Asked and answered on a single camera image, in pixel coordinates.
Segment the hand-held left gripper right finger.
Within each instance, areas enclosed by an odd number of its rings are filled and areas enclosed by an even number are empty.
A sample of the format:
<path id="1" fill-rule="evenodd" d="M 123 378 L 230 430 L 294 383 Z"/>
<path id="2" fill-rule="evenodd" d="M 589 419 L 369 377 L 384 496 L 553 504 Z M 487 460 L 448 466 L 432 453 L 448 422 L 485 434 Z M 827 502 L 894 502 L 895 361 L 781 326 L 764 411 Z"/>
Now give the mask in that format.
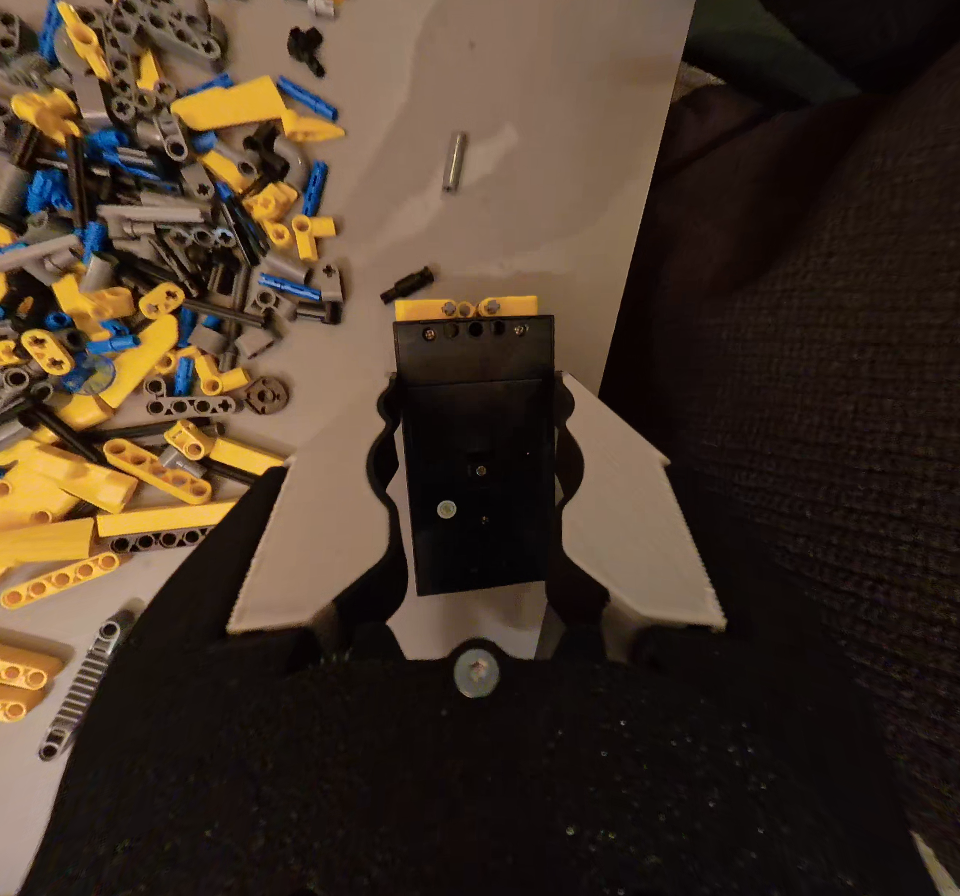
<path id="1" fill-rule="evenodd" d="M 577 626 L 604 646 L 654 626 L 723 632 L 667 457 L 569 373 L 555 374 L 553 419 L 546 644 Z"/>

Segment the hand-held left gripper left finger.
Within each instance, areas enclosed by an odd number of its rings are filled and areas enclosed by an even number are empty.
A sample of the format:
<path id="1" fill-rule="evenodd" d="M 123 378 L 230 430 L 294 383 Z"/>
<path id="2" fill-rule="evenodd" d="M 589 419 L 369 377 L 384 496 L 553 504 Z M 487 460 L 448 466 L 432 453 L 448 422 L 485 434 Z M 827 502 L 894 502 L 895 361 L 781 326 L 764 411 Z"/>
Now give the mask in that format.
<path id="1" fill-rule="evenodd" d="M 227 620 L 231 635 L 386 623 L 409 585 L 398 507 L 398 376 L 368 382 L 292 456 Z"/>

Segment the black battery box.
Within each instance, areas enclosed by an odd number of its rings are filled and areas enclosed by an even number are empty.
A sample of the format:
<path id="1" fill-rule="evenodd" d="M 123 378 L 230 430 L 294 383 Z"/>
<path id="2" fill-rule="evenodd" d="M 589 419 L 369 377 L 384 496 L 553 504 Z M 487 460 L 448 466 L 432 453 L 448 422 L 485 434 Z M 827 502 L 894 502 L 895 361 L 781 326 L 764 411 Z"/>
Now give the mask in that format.
<path id="1" fill-rule="evenodd" d="M 545 581 L 554 317 L 395 322 L 392 333 L 416 593 Z"/>

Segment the yellow beam piece with holes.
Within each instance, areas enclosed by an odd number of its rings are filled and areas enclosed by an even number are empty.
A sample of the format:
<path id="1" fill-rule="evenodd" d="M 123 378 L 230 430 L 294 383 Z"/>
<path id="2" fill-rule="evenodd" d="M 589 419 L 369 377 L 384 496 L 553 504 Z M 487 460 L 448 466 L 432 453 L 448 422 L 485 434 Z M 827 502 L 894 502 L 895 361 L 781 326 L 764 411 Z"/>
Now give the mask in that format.
<path id="1" fill-rule="evenodd" d="M 474 318 L 540 315 L 535 295 L 486 297 L 476 302 L 447 298 L 415 298 L 393 303 L 396 322 L 457 322 Z"/>

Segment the person's dark knit clothing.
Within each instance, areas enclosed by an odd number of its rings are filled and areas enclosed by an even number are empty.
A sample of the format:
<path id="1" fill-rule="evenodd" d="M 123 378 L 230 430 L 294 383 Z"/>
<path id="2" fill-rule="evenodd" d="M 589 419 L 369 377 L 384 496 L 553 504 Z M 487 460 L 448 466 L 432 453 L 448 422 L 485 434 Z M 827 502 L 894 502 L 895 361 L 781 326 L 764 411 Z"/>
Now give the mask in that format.
<path id="1" fill-rule="evenodd" d="M 668 111 L 603 392 L 805 593 L 958 885 L 958 0 L 759 0 L 855 95 Z"/>

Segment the black pin piece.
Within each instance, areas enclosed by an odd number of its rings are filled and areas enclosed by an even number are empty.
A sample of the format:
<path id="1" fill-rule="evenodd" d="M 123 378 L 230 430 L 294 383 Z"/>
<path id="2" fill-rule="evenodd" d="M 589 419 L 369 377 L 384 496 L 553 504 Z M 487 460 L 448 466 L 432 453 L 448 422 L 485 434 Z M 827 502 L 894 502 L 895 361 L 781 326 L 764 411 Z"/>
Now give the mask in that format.
<path id="1" fill-rule="evenodd" d="M 379 298 L 382 304 L 390 305 L 429 288 L 434 282 L 435 275 L 432 269 L 426 265 L 394 282 L 379 295 Z"/>

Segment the grey toothed rack piece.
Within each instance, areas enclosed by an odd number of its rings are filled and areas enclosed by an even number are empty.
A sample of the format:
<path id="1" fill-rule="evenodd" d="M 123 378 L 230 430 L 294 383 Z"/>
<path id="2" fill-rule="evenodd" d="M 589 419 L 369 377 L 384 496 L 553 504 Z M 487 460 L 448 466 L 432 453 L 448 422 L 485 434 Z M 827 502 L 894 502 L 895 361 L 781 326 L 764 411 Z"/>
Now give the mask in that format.
<path id="1" fill-rule="evenodd" d="M 38 746 L 37 758 L 42 763 L 62 757 L 75 741 L 116 651 L 129 637 L 137 620 L 135 610 L 121 609 L 98 628 Z"/>

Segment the yellow short beam piece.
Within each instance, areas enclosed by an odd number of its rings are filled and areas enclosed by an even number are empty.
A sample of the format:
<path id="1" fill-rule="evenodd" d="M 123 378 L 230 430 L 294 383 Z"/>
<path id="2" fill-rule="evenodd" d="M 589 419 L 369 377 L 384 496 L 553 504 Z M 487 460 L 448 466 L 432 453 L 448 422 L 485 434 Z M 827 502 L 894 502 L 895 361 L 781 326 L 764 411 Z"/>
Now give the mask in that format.
<path id="1" fill-rule="evenodd" d="M 46 696 L 43 689 L 28 689 L 1 684 L 1 722 L 22 721 Z"/>
<path id="2" fill-rule="evenodd" d="M 29 692 L 44 690 L 65 667 L 54 655 L 1 644 L 1 684 Z"/>

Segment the pile of plastic building pieces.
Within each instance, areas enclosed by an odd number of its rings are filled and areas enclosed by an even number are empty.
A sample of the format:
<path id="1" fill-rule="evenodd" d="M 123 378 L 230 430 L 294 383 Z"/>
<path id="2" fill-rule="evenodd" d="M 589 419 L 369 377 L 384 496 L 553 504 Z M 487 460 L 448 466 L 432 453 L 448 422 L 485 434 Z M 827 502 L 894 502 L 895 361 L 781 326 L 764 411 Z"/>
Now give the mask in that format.
<path id="1" fill-rule="evenodd" d="M 213 1 L 2 11 L 3 610 L 202 541 L 284 464 L 229 436 L 289 401 L 257 361 L 341 320 L 315 148 L 339 112 L 226 72 Z"/>

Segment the short grey axle piece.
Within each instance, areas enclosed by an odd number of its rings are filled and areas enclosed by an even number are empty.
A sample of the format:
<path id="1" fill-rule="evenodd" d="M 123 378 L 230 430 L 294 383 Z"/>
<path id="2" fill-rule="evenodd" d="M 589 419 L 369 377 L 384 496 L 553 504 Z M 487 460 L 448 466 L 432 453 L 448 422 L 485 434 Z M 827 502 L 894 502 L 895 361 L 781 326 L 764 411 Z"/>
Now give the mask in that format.
<path id="1" fill-rule="evenodd" d="M 441 178 L 443 194 L 456 194 L 459 191 L 468 144 L 467 132 L 457 131 L 451 135 Z"/>

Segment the black angled connector piece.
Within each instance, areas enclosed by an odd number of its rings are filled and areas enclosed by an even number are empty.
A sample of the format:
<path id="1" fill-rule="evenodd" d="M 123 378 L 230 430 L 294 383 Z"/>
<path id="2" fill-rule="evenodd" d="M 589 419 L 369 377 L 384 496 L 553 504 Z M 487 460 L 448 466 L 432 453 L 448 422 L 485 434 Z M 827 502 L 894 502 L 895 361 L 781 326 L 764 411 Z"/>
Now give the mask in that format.
<path id="1" fill-rule="evenodd" d="M 294 62 L 305 66 L 317 79 L 324 79 L 327 71 L 320 58 L 320 49 L 324 41 L 321 30 L 316 26 L 290 28 L 286 48 Z"/>

